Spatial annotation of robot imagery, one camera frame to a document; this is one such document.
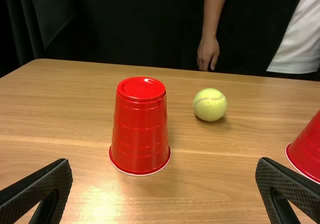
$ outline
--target red cup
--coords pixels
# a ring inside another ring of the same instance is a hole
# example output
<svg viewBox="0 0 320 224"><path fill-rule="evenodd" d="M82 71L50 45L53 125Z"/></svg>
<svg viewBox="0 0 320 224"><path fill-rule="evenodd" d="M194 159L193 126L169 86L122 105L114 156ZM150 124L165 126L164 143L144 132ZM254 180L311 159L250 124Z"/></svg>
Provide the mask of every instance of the red cup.
<svg viewBox="0 0 320 224"><path fill-rule="evenodd" d="M320 110L285 150L294 168L320 184Z"/></svg>
<svg viewBox="0 0 320 224"><path fill-rule="evenodd" d="M111 163L130 175L162 170L171 156L165 86L152 78L129 78L119 83L115 98Z"/></svg>

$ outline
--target tennis ball seam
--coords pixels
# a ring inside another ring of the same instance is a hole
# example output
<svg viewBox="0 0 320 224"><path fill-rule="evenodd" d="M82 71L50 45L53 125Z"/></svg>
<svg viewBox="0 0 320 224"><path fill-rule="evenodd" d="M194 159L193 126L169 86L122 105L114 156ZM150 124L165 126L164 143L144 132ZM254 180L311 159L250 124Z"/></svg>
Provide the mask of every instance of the tennis ball seam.
<svg viewBox="0 0 320 224"><path fill-rule="evenodd" d="M195 103L194 103L194 106L196 106L198 103L204 101L204 100L221 100L224 98L224 95L221 95L220 97L218 98L200 98L198 99Z"/></svg>

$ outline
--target tennis ball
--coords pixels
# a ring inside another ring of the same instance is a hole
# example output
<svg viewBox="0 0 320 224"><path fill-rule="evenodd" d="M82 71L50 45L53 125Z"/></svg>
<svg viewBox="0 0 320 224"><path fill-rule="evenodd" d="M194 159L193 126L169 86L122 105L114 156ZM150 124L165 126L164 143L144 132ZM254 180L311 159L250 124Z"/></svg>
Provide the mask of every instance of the tennis ball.
<svg viewBox="0 0 320 224"><path fill-rule="evenodd" d="M201 120L215 121L225 114L227 99L219 90L203 89L196 94L193 107L195 115Z"/></svg>

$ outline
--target textured black plastic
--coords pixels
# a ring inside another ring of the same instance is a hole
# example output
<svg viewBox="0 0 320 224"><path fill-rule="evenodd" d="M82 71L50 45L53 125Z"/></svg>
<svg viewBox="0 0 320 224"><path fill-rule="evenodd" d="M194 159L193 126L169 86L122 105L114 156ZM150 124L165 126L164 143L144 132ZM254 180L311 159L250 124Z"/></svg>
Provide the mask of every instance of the textured black plastic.
<svg viewBox="0 0 320 224"><path fill-rule="evenodd" d="M38 205L32 224L58 224L72 185L68 160L59 159L0 191L0 223L12 224Z"/></svg>
<svg viewBox="0 0 320 224"><path fill-rule="evenodd" d="M255 172L271 224L300 223L288 200L320 223L320 185L266 157Z"/></svg>

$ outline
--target wooden table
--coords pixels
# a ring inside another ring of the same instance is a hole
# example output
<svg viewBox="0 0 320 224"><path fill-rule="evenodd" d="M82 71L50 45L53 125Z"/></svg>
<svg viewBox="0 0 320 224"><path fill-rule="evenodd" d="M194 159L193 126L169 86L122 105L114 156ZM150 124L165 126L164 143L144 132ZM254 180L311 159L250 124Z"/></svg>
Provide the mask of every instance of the wooden table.
<svg viewBox="0 0 320 224"><path fill-rule="evenodd" d="M108 158L116 87L131 76L167 88L172 158L147 177ZM214 123L192 112L207 87L228 100ZM61 223L269 223L257 161L290 166L284 148L320 107L319 91L309 81L36 60L0 79L0 189L64 157L74 178Z"/></svg>

